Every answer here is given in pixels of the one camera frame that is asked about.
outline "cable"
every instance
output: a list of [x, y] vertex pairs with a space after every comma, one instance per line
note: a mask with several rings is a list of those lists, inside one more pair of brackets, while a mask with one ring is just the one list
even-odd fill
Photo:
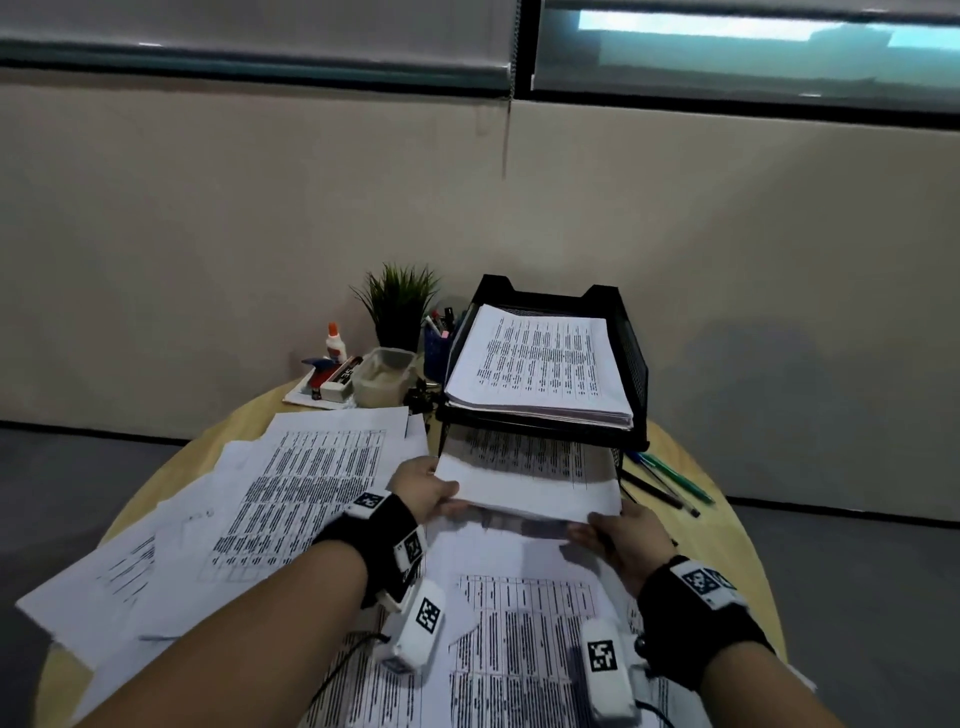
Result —
[[670, 718], [668, 718], [657, 706], [651, 705], [650, 703], [644, 703], [642, 700], [635, 700], [634, 702], [641, 711], [650, 711], [652, 714], [662, 720], [666, 728], [674, 728], [673, 723], [670, 722]]
[[344, 667], [347, 666], [347, 663], [350, 661], [350, 658], [353, 657], [353, 653], [356, 652], [358, 649], [360, 649], [360, 647], [362, 647], [364, 644], [368, 643], [370, 640], [377, 640], [378, 642], [387, 643], [390, 641], [390, 638], [387, 637], [386, 635], [380, 634], [379, 632], [370, 632], [364, 635], [363, 637], [361, 637], [359, 642], [357, 642], [357, 644], [355, 644], [353, 647], [351, 647], [347, 651], [347, 654], [344, 655], [344, 659], [337, 664], [337, 667], [335, 667], [333, 670], [330, 671], [330, 674], [326, 676], [326, 679], [323, 681], [323, 683], [320, 685], [317, 691], [313, 693], [313, 697], [310, 699], [310, 705], [313, 705], [315, 702], [317, 702], [317, 698], [320, 697], [320, 694], [324, 690], [326, 690], [326, 686], [330, 684], [330, 682], [333, 680], [333, 678], [337, 676], [337, 673], [340, 672], [340, 670], [342, 670]]

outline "baseboard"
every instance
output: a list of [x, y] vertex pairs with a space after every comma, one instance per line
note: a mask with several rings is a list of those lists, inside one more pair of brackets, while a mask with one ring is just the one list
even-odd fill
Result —
[[730, 505], [749, 505], [753, 508], [767, 508], [773, 511], [790, 511], [792, 513], [807, 513], [813, 516], [836, 516], [845, 519], [861, 519], [862, 521], [883, 521], [888, 523], [907, 523], [909, 525], [925, 525], [932, 528], [960, 529], [960, 522], [941, 519], [929, 519], [923, 516], [899, 516], [895, 513], [877, 513], [876, 511], [857, 511], [852, 508], [831, 508], [826, 505], [803, 505], [802, 503], [781, 503], [776, 500], [764, 500], [755, 497], [727, 496]]
[[60, 425], [35, 425], [0, 420], [2, 429], [22, 429], [30, 432], [49, 432], [58, 435], [80, 435], [82, 437], [100, 437], [108, 440], [128, 440], [135, 443], [153, 443], [154, 445], [176, 445], [183, 447], [189, 440], [177, 437], [153, 437], [151, 435], [130, 435], [127, 432], [109, 432], [102, 429], [84, 429], [83, 427], [62, 427]]

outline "round wooden table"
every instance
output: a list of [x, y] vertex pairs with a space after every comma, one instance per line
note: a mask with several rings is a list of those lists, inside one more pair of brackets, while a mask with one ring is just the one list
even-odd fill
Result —
[[[101, 543], [109, 541], [132, 523], [137, 522], [161, 501], [173, 496], [184, 486], [213, 469], [224, 443], [231, 440], [255, 440], [263, 434], [277, 412], [308, 411], [307, 407], [285, 404], [283, 396], [293, 383], [284, 384], [257, 397], [234, 411], [218, 425], [184, 447], [148, 480], [116, 517]], [[650, 451], [679, 473], [686, 475], [716, 500], [709, 506], [698, 503], [703, 514], [699, 519], [670, 508], [630, 484], [630, 493], [644, 505], [657, 511], [666, 529], [680, 543], [680, 551], [692, 559], [710, 564], [723, 572], [746, 596], [757, 621], [770, 643], [785, 659], [786, 649], [780, 618], [763, 566], [754, 545], [743, 530], [730, 504], [692, 457], [673, 438], [654, 423], [647, 421]], [[436, 452], [440, 427], [430, 427], [430, 451]], [[625, 467], [640, 474], [633, 463]], [[84, 694], [91, 673], [72, 654], [54, 644], [40, 674], [36, 691], [34, 723], [37, 728], [61, 728]]]

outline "hand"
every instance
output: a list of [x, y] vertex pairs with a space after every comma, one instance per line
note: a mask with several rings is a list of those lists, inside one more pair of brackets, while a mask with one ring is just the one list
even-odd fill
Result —
[[424, 455], [400, 463], [387, 489], [393, 491], [417, 519], [427, 523], [437, 516], [450, 516], [468, 506], [461, 500], [451, 501], [460, 490], [456, 480], [440, 480], [433, 472], [437, 470], [437, 458]]
[[620, 508], [620, 516], [591, 513], [589, 525], [571, 523], [566, 533], [570, 541], [606, 560], [636, 599], [647, 577], [676, 556], [677, 549], [656, 513], [625, 498]]

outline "green pen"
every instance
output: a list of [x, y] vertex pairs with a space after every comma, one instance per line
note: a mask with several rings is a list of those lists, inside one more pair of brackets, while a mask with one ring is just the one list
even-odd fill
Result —
[[656, 455], [651, 455], [649, 452], [638, 452], [640, 459], [643, 460], [651, 468], [657, 468], [658, 470], [666, 473], [671, 478], [677, 481], [677, 484], [682, 486], [685, 490], [692, 493], [694, 496], [702, 500], [704, 503], [715, 503], [716, 501], [711, 498], [707, 492], [701, 488], [699, 485], [694, 483], [687, 477], [680, 475], [671, 468], [666, 463], [662, 462]]

